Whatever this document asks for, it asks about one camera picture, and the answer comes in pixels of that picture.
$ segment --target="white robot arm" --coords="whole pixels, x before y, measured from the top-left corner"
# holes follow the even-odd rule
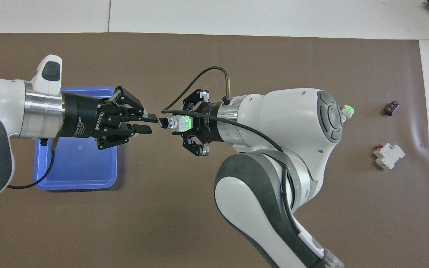
[[[319,192],[327,159],[340,141],[347,117],[334,98],[312,88],[217,103],[208,97],[208,91],[196,90],[181,111],[163,111],[174,116],[160,119],[160,126],[181,135],[196,156],[208,155],[213,141],[230,143],[240,153],[226,159],[216,175],[214,196],[223,217],[273,267],[344,267],[292,215]]]
[[[158,122],[123,87],[117,87],[108,100],[61,92],[61,67],[60,57],[48,55],[30,81],[0,79],[0,192],[11,187],[14,173],[10,137],[44,143],[60,136],[92,136],[102,150],[124,144],[129,137],[152,133],[146,125],[126,122]]]

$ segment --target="brown mat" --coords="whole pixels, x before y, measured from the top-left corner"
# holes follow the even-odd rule
[[[418,41],[176,34],[0,34],[0,78],[29,80],[49,53],[63,86],[124,86],[160,114],[208,66],[232,93],[320,88],[356,109],[319,195],[297,219],[347,267],[429,267],[429,141]],[[213,71],[196,86],[224,94]],[[397,100],[392,117],[381,111]],[[235,151],[212,144],[196,158],[152,124],[121,146],[108,191],[0,195],[0,267],[267,267],[213,200],[219,165]],[[373,147],[398,144],[394,170]],[[13,140],[13,183],[32,178],[34,141]]]

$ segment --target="blue plastic bin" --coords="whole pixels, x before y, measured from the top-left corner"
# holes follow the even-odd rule
[[[62,88],[62,91],[108,98],[112,87]],[[34,149],[35,182],[46,173],[51,162],[51,141],[41,146],[36,141]],[[36,185],[41,190],[105,189],[117,179],[117,146],[97,149],[95,139],[61,137],[55,150],[53,169]]]

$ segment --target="silver metal band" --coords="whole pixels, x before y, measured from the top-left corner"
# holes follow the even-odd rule
[[[64,122],[63,98],[37,93],[29,81],[24,81],[26,87],[24,118],[19,137],[53,139]]]
[[[222,103],[218,110],[218,117],[238,122],[239,107],[246,96],[247,95],[231,98],[230,103],[228,105],[224,105]],[[218,121],[217,124],[219,135],[221,136],[223,141],[229,144],[247,146],[247,144],[243,141],[243,138],[241,137],[238,127],[220,121]]]

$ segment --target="white connector block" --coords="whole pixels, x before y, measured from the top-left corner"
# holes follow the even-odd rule
[[[398,159],[405,156],[400,146],[390,144],[376,146],[373,154],[377,156],[375,162],[383,169],[392,169]]]

